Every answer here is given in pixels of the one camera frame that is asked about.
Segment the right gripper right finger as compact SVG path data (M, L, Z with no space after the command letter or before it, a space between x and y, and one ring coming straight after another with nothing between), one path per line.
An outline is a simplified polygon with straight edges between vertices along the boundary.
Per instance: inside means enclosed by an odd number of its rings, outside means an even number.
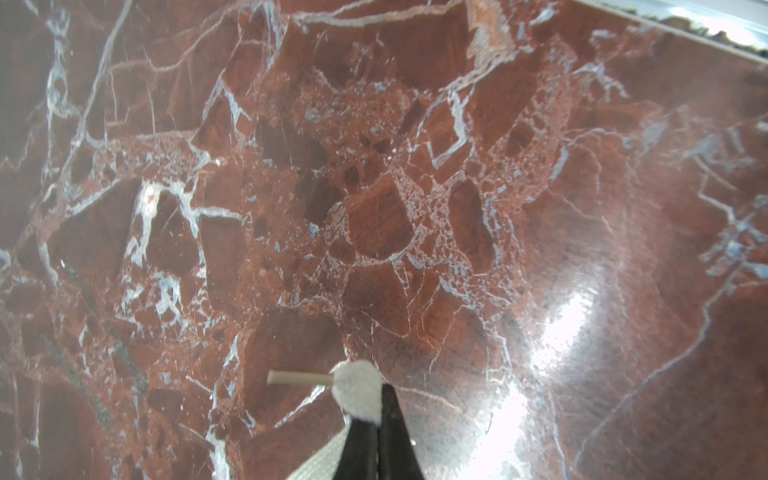
M382 386L382 423L378 432L378 478L424 480L394 387Z

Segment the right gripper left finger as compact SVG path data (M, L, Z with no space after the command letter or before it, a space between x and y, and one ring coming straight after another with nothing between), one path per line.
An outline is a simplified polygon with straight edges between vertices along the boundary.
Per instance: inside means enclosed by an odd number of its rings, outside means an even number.
M333 480L376 480L378 478L378 427L353 419Z

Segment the white shoelace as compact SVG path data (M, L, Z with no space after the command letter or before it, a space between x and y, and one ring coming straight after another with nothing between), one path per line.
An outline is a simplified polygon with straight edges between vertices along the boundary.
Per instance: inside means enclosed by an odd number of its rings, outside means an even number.
M338 367L332 374L271 370L269 384L328 386L350 422L323 447L305 460L291 479L333 479L353 419L382 423L382 379L369 361L354 361Z

